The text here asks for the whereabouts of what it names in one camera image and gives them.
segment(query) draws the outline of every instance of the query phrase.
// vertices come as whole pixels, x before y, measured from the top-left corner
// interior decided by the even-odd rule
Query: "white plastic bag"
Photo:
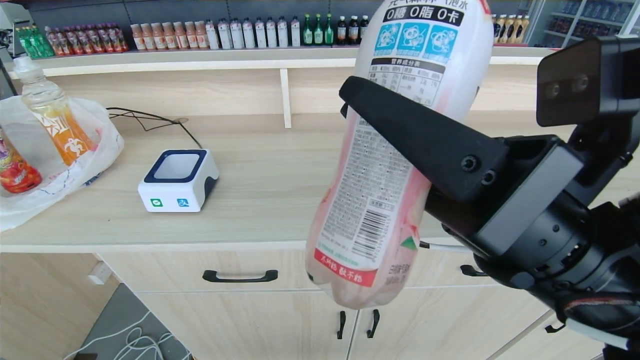
[[[42,183],[28,192],[0,190],[0,232],[24,224],[68,194],[88,186],[122,151],[124,141],[102,105],[70,97],[69,106],[78,124],[98,145],[68,167],[20,96],[0,101],[0,126],[20,155],[42,175]]]

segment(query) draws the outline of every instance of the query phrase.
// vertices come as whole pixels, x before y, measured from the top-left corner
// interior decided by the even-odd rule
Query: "green bottle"
[[[310,22],[309,14],[305,14],[305,29],[302,31],[302,39],[305,45],[311,45],[314,43],[314,34],[311,32]]]
[[[331,14],[326,14],[326,30],[324,31],[324,43],[333,45],[333,29],[331,28]]]
[[[320,14],[316,14],[316,30],[314,31],[314,44],[322,45],[324,40],[324,33],[322,31],[322,24],[320,21]]]

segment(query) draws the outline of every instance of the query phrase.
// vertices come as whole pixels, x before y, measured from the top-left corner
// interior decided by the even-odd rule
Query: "cabinet drawer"
[[[300,249],[106,253],[100,256],[135,292],[316,288],[307,277],[304,253]],[[207,270],[209,281],[203,279]]]
[[[407,280],[407,286],[464,286],[497,284],[490,277],[462,274],[460,265],[472,265],[480,270],[473,254],[419,249]]]

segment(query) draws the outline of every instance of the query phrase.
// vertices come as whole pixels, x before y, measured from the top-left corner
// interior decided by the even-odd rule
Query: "cabinet door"
[[[346,359],[356,318],[320,291],[137,295],[198,360]]]
[[[545,328],[548,325],[558,328],[562,325],[557,321],[556,314],[549,311],[543,317],[544,321],[537,322],[525,332],[523,336],[514,339],[514,344],[506,346],[491,360],[588,360],[602,353],[604,344],[587,338],[571,329],[564,328],[549,334]]]
[[[547,309],[503,286],[405,289],[360,311],[349,360],[486,360]]]

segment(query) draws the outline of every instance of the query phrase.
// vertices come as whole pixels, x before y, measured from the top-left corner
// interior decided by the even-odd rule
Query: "black cable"
[[[162,117],[162,116],[158,116],[158,115],[154,115],[154,114],[149,114],[149,113],[145,113],[143,111],[138,111],[138,110],[130,110],[130,109],[125,109],[125,108],[107,108],[107,110],[120,110],[120,111],[124,111],[124,113],[122,114],[114,114],[114,113],[109,113],[109,119],[113,119],[116,117],[131,117],[136,119],[136,121],[138,121],[138,123],[140,124],[140,126],[142,127],[142,129],[144,131],[151,131],[153,129],[159,129],[160,127],[165,127],[165,126],[170,126],[170,125],[179,125],[184,132],[186,132],[189,137],[197,144],[197,146],[201,149],[203,149],[202,145],[200,144],[200,142],[195,138],[195,136],[193,136],[191,134],[191,132],[189,132],[189,130],[187,130],[186,127],[184,127],[184,125],[176,120],[170,120],[167,119],[166,117]],[[141,117],[141,116],[137,116],[136,114],[142,114],[142,115],[146,115],[147,117]],[[164,121],[164,122],[168,122],[169,124],[163,124],[163,125],[158,125],[158,126],[154,126],[154,127],[150,127],[147,128],[140,119],[149,119],[149,120],[159,120],[159,121]]]

